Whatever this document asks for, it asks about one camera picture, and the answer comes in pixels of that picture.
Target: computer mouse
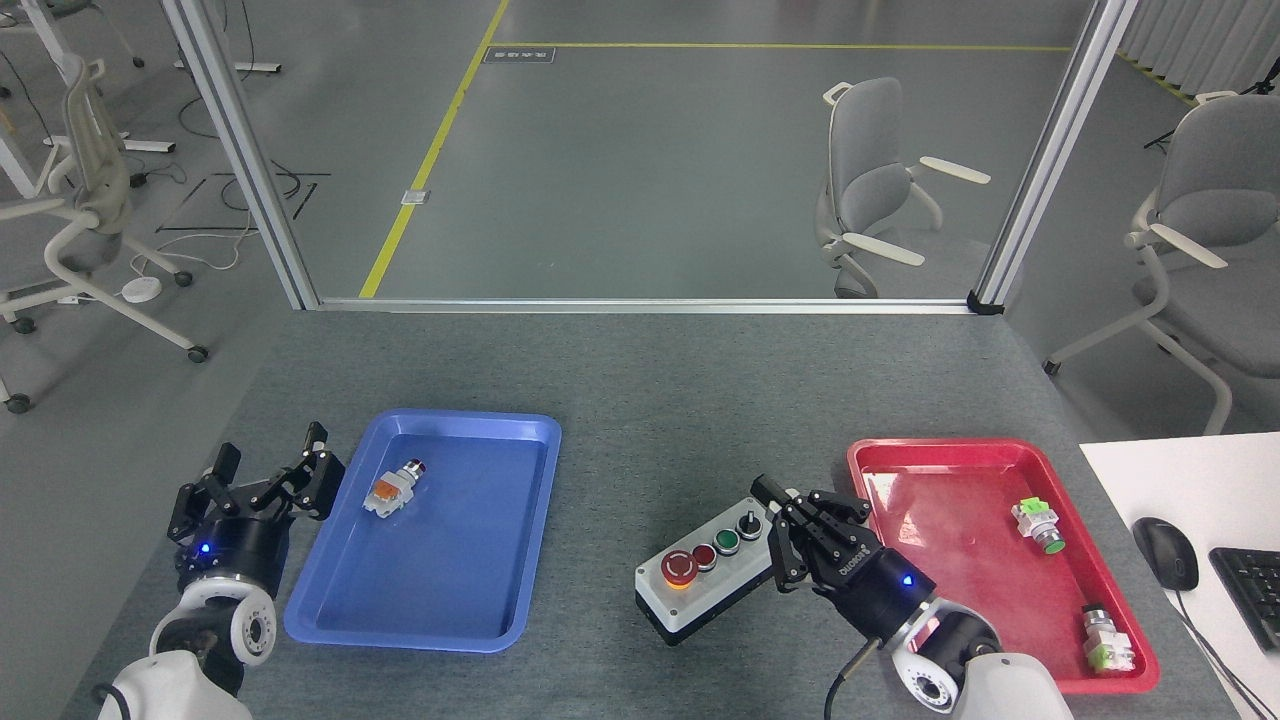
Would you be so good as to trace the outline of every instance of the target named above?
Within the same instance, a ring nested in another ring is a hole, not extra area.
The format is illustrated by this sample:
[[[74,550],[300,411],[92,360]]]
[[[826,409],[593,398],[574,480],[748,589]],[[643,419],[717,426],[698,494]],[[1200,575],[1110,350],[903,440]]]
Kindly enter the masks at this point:
[[[1133,524],[1133,539],[1160,580],[1160,587],[1189,591],[1199,584],[1199,565],[1192,541],[1172,524],[1160,518],[1139,518]]]

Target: gray tabletop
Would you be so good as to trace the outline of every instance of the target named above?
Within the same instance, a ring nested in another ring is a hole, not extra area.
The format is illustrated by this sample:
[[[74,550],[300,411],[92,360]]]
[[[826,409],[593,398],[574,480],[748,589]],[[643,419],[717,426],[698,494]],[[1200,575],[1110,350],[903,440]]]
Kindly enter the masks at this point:
[[[636,609],[632,573],[759,473],[847,488],[845,450],[888,437],[1016,437],[1048,455],[1161,665],[1149,693],[1069,696],[1078,719],[1235,717],[1001,318],[300,313],[225,437],[244,482],[291,461],[312,419],[349,460],[392,407],[561,423],[529,625],[497,655],[283,637],[241,691],[260,720],[819,717],[861,644],[827,601],[767,584],[671,648]],[[294,525],[282,615],[316,529]],[[145,653],[178,597],[172,552],[157,548],[65,717],[95,716],[87,688]],[[836,716],[934,717],[883,655],[845,685]]]

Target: table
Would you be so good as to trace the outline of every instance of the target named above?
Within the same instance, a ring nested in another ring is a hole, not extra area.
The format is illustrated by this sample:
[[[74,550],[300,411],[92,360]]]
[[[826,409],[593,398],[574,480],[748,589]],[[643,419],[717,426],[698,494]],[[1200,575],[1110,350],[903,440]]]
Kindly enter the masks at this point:
[[[1129,525],[1143,516],[1183,530],[1199,560],[1199,585],[1183,593],[1192,621],[1231,670],[1280,711],[1280,653],[1265,653],[1208,561],[1215,547],[1280,550],[1271,516],[1280,433],[1082,445]],[[1170,602],[1174,593],[1166,591]],[[1234,693],[1242,716],[1253,717]]]
[[[65,55],[72,50],[69,49],[70,46],[67,42],[67,37],[63,35],[63,31],[59,29],[55,19],[68,14],[78,13],[83,9],[92,6],[92,4],[64,3],[56,8],[52,4],[47,4],[46,6],[46,3],[41,3],[40,0],[5,0],[3,4],[8,8],[15,8],[17,5],[20,4],[22,13],[27,19],[27,22],[31,23],[31,28],[18,27],[15,28],[15,31],[24,31],[24,29],[33,31],[40,37],[40,42],[45,46],[45,50],[49,53],[49,58],[54,61],[54,65],[58,67],[58,72],[63,76],[63,81],[68,86],[76,82],[76,78],[68,73],[68,70],[63,64],[63,55]],[[105,22],[110,24],[110,20],[106,19],[106,14],[102,14],[102,18]],[[132,53],[132,49],[128,47],[128,44],[125,44],[125,49],[129,50],[129,53]],[[134,56],[134,63],[137,61],[140,60]],[[47,138],[46,143],[58,142],[59,140],[65,141],[65,138],[54,136],[51,138]],[[166,141],[125,140],[124,149],[146,151],[146,152],[172,152],[174,149],[174,143]],[[41,188],[36,187],[36,181],[40,178],[40,174],[32,168],[31,163],[22,154],[22,149],[18,146],[17,138],[14,138],[12,133],[5,132],[4,129],[0,129],[0,169],[3,169],[5,174],[9,176],[9,179],[13,181],[14,187],[23,197],[31,199],[40,195]]]
[[[1235,715],[1002,318],[297,313],[225,437],[250,482],[291,461],[312,419],[349,459],[379,411],[406,406],[561,423],[527,629],[497,655],[283,638],[239,696],[260,720],[819,717],[861,644],[827,601],[767,584],[669,648],[635,606],[634,568],[762,471],[849,488],[854,441],[946,436],[1020,437],[1048,455],[1160,659],[1151,693],[1069,697],[1078,719]],[[315,533],[294,524],[280,607]],[[156,551],[64,717],[92,716],[88,688],[145,653],[177,601],[172,556]],[[883,653],[846,683],[836,716],[936,717]]]

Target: red tray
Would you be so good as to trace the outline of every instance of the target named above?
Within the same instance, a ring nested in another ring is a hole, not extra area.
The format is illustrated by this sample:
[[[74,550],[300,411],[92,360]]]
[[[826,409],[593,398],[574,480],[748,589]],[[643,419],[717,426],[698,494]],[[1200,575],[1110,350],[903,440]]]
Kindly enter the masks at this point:
[[[1160,664],[1048,459],[1019,439],[864,439],[847,454],[869,527],[989,620],[1009,652],[1032,655],[1064,693],[1143,693]],[[1044,555],[1018,534],[1010,507],[1038,496],[1066,547]],[[1096,674],[1084,659],[1080,607],[1101,602],[1128,633],[1134,670]]]

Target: green button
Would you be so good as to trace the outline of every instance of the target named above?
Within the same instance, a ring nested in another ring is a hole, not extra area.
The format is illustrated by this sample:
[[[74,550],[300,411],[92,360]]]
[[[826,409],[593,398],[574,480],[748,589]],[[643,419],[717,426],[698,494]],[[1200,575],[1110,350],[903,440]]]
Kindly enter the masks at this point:
[[[733,530],[721,530],[716,533],[716,544],[724,550],[733,550],[737,547],[737,533]]]

